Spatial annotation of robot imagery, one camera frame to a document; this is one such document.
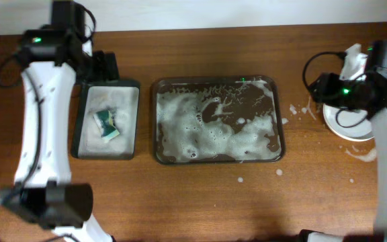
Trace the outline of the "large black soapy tray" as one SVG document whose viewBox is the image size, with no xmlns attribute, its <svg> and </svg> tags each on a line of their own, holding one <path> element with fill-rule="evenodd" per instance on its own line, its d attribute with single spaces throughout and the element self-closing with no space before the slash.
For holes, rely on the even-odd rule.
<svg viewBox="0 0 387 242">
<path fill-rule="evenodd" d="M 285 155 L 270 77 L 164 78 L 151 93 L 153 155 L 162 165 L 272 163 Z"/>
</svg>

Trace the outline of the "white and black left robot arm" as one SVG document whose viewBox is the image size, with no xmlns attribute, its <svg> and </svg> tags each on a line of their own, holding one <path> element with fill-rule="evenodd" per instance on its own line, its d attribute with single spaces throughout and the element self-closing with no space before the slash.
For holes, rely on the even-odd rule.
<svg viewBox="0 0 387 242">
<path fill-rule="evenodd" d="M 68 154 L 73 87 L 94 70 L 93 30 L 27 30 L 11 55 L 21 67 L 25 110 L 14 185 L 0 206 L 67 241 L 113 241 L 93 216 L 89 184 L 72 184 Z"/>
</svg>

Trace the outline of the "cream white plate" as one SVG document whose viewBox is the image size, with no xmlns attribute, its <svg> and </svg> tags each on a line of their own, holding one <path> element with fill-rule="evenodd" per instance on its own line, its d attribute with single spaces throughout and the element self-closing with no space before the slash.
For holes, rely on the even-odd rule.
<svg viewBox="0 0 387 242">
<path fill-rule="evenodd" d="M 374 137 L 366 111 L 340 112 L 339 108 L 327 105 L 324 105 L 322 110 L 326 125 L 337 136 L 355 142 L 367 141 Z"/>
</svg>

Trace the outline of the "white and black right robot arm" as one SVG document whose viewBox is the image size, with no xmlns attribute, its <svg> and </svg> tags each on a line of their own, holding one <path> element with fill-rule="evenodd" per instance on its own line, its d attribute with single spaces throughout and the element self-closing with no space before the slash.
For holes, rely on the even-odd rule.
<svg viewBox="0 0 387 242">
<path fill-rule="evenodd" d="M 387 241 L 387 40 L 376 40 L 366 54 L 360 44 L 336 52 L 340 74 L 322 73 L 306 83 L 312 100 L 344 111 L 363 110 L 370 121 L 378 162 L 378 207 L 370 235 L 336 236 L 303 230 L 300 241 Z"/>
</svg>

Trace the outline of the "small black soapy tray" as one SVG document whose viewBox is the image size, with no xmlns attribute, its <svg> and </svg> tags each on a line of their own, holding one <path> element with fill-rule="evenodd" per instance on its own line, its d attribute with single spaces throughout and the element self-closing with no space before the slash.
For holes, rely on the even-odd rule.
<svg viewBox="0 0 387 242">
<path fill-rule="evenodd" d="M 71 145 L 78 159 L 130 160 L 134 157 L 140 83 L 118 79 L 86 84 Z"/>
</svg>

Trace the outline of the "green and yellow sponge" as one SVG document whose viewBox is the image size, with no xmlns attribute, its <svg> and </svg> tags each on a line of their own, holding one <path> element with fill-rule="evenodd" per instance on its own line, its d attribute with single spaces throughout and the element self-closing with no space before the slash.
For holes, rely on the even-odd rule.
<svg viewBox="0 0 387 242">
<path fill-rule="evenodd" d="M 109 142 L 116 138 L 120 132 L 114 124 L 114 119 L 110 110 L 101 110 L 94 113 L 93 118 L 101 132 L 104 142 Z"/>
</svg>

